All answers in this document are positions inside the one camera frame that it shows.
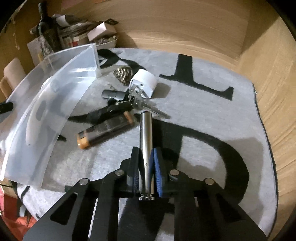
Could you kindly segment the clear plastic storage bin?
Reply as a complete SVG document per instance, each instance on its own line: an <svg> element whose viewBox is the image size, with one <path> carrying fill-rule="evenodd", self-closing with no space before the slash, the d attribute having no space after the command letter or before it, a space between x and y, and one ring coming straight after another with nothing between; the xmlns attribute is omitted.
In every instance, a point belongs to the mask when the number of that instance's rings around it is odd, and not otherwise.
<svg viewBox="0 0 296 241"><path fill-rule="evenodd" d="M54 145L73 109L101 74L97 47L44 58L8 98L1 115L1 179L40 188Z"/></svg>

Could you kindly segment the white handheld massager device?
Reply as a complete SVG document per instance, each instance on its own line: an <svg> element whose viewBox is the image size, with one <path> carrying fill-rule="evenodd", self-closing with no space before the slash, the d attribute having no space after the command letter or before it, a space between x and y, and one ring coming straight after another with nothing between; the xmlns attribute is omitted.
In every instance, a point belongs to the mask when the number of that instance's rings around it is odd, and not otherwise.
<svg viewBox="0 0 296 241"><path fill-rule="evenodd" d="M27 122L26 144L28 146L36 144L48 107L57 96L59 89L59 84L51 77L41 86Z"/></svg>

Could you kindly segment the silver metal cylinder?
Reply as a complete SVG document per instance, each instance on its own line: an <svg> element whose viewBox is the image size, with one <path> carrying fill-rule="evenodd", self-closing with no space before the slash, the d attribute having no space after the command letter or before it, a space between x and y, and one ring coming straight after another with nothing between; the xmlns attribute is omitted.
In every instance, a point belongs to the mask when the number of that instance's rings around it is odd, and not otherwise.
<svg viewBox="0 0 296 241"><path fill-rule="evenodd" d="M144 111L140 114L140 160L139 160L139 191L140 200L154 200L154 184L151 171L152 153L152 114Z"/></svg>

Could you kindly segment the black and orange lighter box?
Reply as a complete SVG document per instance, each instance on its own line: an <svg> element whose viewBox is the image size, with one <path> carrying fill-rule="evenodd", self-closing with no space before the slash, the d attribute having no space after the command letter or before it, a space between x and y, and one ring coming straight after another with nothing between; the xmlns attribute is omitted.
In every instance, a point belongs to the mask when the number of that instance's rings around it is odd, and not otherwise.
<svg viewBox="0 0 296 241"><path fill-rule="evenodd" d="M88 149L89 147L119 135L123 131L129 130L133 125L133 115L125 111L120 115L79 132L77 134L77 145L80 149Z"/></svg>

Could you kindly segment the white power adapter plug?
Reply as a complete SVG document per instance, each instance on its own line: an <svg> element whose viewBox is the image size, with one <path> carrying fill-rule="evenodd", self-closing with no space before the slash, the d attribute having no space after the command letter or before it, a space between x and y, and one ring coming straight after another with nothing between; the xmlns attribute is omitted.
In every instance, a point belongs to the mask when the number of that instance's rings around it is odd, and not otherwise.
<svg viewBox="0 0 296 241"><path fill-rule="evenodd" d="M140 93L141 97L150 99L154 93L154 90L158 84L157 78L150 72L139 69L132 77L129 83L130 90L136 90Z"/></svg>

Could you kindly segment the dark faceted cone ornament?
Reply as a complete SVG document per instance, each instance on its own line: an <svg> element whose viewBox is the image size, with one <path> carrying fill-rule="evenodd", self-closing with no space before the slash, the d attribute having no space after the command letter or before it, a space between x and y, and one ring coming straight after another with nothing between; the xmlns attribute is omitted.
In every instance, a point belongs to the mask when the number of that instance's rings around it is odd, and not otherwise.
<svg viewBox="0 0 296 241"><path fill-rule="evenodd" d="M113 75L124 86L128 86L132 78L132 69L129 66L122 66L115 69Z"/></svg>

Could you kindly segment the grey rug with black letters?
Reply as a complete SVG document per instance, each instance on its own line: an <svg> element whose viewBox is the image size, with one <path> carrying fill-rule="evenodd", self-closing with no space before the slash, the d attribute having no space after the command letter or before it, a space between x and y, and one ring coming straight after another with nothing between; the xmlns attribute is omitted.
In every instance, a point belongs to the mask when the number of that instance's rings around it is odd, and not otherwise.
<svg viewBox="0 0 296 241"><path fill-rule="evenodd" d="M81 178L96 180L116 170L139 145L135 126L87 150L75 135L91 126L82 116L105 106L105 89L123 90L119 66L145 69L158 79L152 102L169 115L154 120L153 144L189 177L213 178L269 235L278 208L275 163L259 115L253 84L217 64L187 55L141 49L99 50L102 77L85 92L51 154L40 189L19 184L24 206L40 218Z"/></svg>

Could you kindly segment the white handwritten note paper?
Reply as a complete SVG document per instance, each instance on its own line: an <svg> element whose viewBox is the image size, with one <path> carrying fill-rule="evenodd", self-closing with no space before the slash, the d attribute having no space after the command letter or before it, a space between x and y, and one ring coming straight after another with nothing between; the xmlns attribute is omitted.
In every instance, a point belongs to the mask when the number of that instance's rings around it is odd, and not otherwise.
<svg viewBox="0 0 296 241"><path fill-rule="evenodd" d="M31 55L32 61L35 66L37 66L40 62L43 61L43 54L41 50L40 43L37 38L33 39L27 44L27 48Z"/></svg>

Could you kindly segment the dark wine bottle elephant label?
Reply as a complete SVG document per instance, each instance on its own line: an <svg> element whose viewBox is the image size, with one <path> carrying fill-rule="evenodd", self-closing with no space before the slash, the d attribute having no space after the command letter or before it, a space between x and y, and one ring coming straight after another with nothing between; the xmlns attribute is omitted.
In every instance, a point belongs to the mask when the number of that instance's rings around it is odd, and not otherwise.
<svg viewBox="0 0 296 241"><path fill-rule="evenodd" d="M62 50L55 20L48 15L47 2L38 4L40 21L37 25L37 36L44 57Z"/></svg>

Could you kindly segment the stack of books and papers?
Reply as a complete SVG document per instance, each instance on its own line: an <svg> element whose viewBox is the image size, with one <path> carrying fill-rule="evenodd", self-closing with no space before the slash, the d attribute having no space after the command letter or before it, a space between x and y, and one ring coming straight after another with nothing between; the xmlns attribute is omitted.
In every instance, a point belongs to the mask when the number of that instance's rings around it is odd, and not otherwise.
<svg viewBox="0 0 296 241"><path fill-rule="evenodd" d="M63 49L89 44L87 34L97 26L96 22L80 19L74 15L52 15Z"/></svg>

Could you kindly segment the orange jacket sleeve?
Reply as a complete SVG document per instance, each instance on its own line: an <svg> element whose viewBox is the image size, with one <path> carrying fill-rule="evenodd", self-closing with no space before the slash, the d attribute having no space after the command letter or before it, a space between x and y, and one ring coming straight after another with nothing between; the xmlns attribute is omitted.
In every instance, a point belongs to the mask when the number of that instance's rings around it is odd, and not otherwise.
<svg viewBox="0 0 296 241"><path fill-rule="evenodd" d="M4 234L11 237L12 240L23 240L27 231L37 222L37 220L30 214L20 216L20 202L17 198L4 193L1 187L1 239Z"/></svg>

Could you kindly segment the white bowl of beads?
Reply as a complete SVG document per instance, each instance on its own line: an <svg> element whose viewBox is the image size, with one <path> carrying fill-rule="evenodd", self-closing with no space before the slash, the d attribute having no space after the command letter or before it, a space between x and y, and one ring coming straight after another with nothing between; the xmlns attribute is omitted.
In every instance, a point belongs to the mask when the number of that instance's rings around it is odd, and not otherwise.
<svg viewBox="0 0 296 241"><path fill-rule="evenodd" d="M113 35L112 37L103 37L96 39L93 42L96 44L97 50L115 48L117 44L118 36Z"/></svg>

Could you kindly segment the white small cardboard box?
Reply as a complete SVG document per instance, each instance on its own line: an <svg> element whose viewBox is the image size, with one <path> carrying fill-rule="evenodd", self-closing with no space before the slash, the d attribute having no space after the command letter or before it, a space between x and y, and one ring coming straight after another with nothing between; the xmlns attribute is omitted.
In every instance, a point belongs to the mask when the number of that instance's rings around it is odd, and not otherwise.
<svg viewBox="0 0 296 241"><path fill-rule="evenodd" d="M89 41L93 41L96 39L103 38L104 36L113 36L114 34L116 34L116 29L114 26L107 23L101 23L93 30L91 30L87 34L87 37Z"/></svg>

